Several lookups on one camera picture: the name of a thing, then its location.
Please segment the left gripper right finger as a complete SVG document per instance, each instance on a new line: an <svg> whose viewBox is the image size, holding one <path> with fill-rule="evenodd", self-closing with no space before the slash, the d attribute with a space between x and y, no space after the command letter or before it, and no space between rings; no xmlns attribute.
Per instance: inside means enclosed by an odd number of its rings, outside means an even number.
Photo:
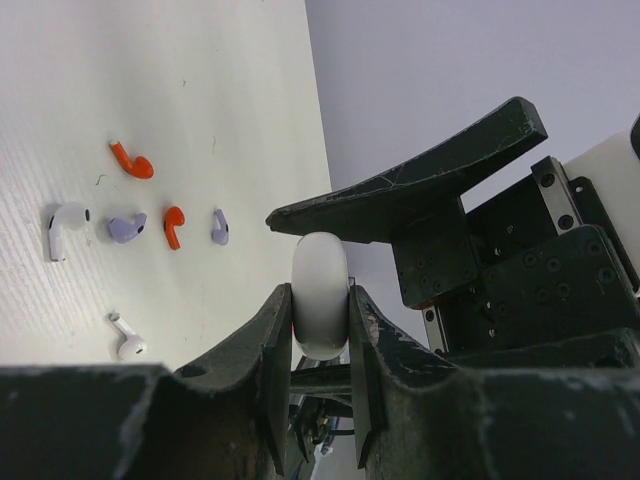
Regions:
<svg viewBox="0 0 640 480"><path fill-rule="evenodd" d="M444 359L350 292L358 466L370 479L635 479L639 334Z"/></svg>

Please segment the white round charging case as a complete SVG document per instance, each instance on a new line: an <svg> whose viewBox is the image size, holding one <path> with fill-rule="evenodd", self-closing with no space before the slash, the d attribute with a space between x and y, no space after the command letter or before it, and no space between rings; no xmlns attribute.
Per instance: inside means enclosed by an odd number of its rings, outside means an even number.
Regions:
<svg viewBox="0 0 640 480"><path fill-rule="evenodd" d="M293 330L303 354L318 361L338 357L348 338L349 297L347 258L338 237L313 232L299 240L291 292Z"/></svg>

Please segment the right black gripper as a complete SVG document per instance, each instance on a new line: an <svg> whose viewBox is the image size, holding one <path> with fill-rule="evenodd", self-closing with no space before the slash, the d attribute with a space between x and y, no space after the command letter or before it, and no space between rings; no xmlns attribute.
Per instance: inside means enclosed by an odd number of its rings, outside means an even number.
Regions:
<svg viewBox="0 0 640 480"><path fill-rule="evenodd" d="M639 279L595 190L547 157L465 212L460 197L544 142L535 105L513 97L466 129L342 190L279 207L274 232L389 243L405 305L439 353L500 351L637 328Z"/></svg>

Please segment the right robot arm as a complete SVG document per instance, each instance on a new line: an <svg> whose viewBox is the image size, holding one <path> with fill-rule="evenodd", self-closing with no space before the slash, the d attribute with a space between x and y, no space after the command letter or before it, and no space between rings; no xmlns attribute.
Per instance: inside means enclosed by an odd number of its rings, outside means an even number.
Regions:
<svg viewBox="0 0 640 480"><path fill-rule="evenodd" d="M482 205L463 195L547 137L514 97L448 140L353 186L274 210L298 237L295 339L311 357L344 347L347 242L388 244L403 304L445 354L501 351L639 325L639 130L530 173Z"/></svg>

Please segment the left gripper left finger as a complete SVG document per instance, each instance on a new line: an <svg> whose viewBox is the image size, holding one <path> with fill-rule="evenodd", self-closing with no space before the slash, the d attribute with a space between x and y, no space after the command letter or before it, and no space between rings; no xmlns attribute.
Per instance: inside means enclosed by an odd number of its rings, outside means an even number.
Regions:
<svg viewBox="0 0 640 480"><path fill-rule="evenodd" d="M292 295L176 371L6 367L5 479L274 479L284 472Z"/></svg>

